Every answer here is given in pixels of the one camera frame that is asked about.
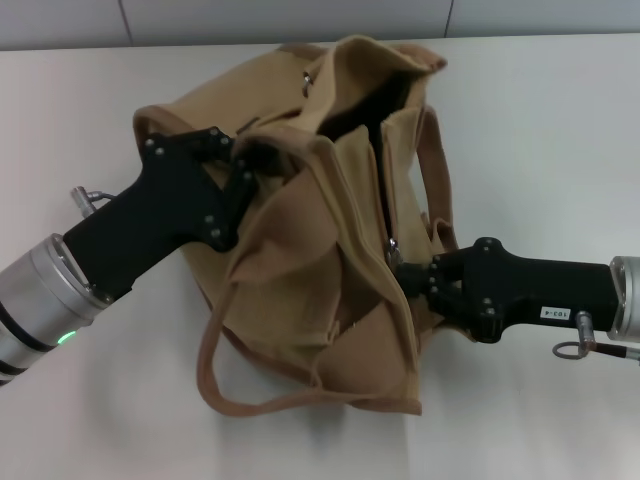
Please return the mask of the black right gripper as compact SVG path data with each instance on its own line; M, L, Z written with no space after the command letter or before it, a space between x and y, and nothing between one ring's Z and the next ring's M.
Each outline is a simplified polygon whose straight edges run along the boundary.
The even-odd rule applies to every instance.
M519 257L489 237L427 263L403 262L394 275L408 299L423 297L445 325L469 328L483 343L520 324L571 329L581 311L608 331L620 306L609 266ZM462 291L435 286L460 280Z

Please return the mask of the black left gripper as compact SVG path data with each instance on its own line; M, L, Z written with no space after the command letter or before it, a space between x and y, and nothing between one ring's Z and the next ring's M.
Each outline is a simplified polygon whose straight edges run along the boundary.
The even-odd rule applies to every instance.
M252 165L239 159L219 187L205 164L229 164L233 145L218 127L144 138L136 181L63 236L90 287L118 300L187 243L231 250L258 182Z

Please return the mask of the khaki canvas food bag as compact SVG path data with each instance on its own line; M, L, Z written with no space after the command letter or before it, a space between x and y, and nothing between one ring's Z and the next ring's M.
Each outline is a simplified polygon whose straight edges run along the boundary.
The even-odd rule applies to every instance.
M445 66L423 46L365 36L284 45L135 112L138 141L218 127L255 165L237 246L182 250L212 310L197 364L211 408L421 413L419 356L442 319L405 297L386 251L393 237L403 262L427 263L457 247L425 101Z

